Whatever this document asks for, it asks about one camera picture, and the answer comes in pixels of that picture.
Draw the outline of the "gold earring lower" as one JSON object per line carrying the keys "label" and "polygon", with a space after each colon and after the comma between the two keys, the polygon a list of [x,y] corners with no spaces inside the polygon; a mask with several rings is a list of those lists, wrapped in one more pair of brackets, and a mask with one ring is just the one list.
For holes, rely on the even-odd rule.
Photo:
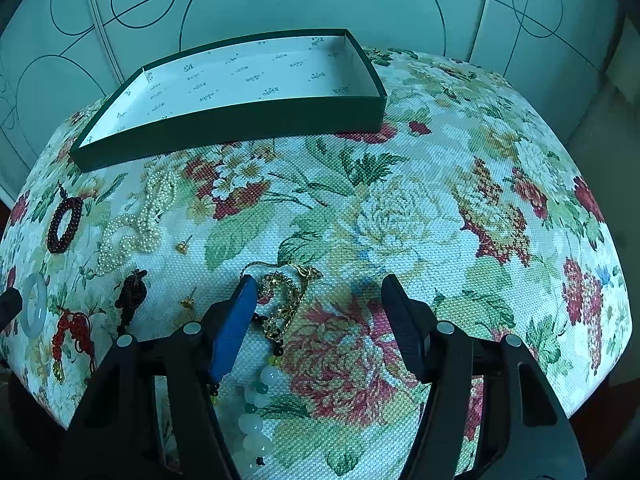
{"label": "gold earring lower", "polygon": [[180,304],[189,310],[193,310],[194,309],[194,304],[195,304],[195,300],[194,300],[194,295],[195,292],[198,288],[196,286],[194,286],[192,288],[192,290],[189,292],[189,295],[186,296],[186,298],[183,298],[183,300],[180,301]]}

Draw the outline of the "pale jade bangle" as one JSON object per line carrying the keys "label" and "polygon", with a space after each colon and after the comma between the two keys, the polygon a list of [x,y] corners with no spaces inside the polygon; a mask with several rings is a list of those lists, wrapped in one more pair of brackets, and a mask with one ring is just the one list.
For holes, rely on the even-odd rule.
{"label": "pale jade bangle", "polygon": [[21,290],[23,307],[20,325],[29,339],[37,338],[43,330],[47,316],[47,284],[40,273],[30,274]]}

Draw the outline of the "frosted glass wardrobe doors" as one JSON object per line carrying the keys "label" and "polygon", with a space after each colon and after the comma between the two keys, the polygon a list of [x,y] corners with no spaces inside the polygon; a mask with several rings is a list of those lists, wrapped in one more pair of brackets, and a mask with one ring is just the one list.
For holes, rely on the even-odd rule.
{"label": "frosted glass wardrobe doors", "polygon": [[221,39],[346,28],[505,76],[570,140],[625,35],[624,0],[1,0],[1,196],[54,129],[137,68]]}

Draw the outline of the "red knot gold charm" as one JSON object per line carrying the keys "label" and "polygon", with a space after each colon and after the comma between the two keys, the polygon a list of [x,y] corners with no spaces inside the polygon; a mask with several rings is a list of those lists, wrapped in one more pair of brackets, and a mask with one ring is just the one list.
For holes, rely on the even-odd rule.
{"label": "red knot gold charm", "polygon": [[59,307],[58,322],[51,338],[51,356],[53,359],[52,370],[58,382],[64,382],[63,370],[63,346],[66,336],[70,336],[74,350],[77,354],[85,354],[89,358],[89,373],[96,371],[96,347],[91,339],[90,318],[84,312],[71,311]]}

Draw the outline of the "black cord jade pendant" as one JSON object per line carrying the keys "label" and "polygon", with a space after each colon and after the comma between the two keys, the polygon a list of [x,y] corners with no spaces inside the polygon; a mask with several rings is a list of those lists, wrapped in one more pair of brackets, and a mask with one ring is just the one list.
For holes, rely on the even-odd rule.
{"label": "black cord jade pendant", "polygon": [[138,307],[145,300],[148,290],[146,289],[143,279],[148,274],[147,270],[134,269],[132,273],[125,278],[122,283],[122,289],[115,301],[115,308],[119,310],[120,318],[117,325],[117,335],[126,334],[127,328],[134,319],[134,314]]}

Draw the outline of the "gold stud earring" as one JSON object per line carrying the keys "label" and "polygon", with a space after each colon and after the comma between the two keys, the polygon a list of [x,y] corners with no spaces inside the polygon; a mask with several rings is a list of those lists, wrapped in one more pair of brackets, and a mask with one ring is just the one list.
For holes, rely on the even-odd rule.
{"label": "gold stud earring", "polygon": [[192,238],[193,235],[189,235],[185,240],[180,240],[180,242],[176,244],[175,250],[181,255],[186,255],[189,251]]}

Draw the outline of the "green shallow gift box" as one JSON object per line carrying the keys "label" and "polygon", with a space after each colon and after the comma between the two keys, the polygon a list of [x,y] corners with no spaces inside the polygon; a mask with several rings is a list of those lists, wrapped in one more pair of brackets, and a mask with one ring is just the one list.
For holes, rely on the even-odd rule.
{"label": "green shallow gift box", "polygon": [[141,66],[85,125],[70,157],[87,172],[212,144],[376,133],[386,100],[349,30],[263,32]]}

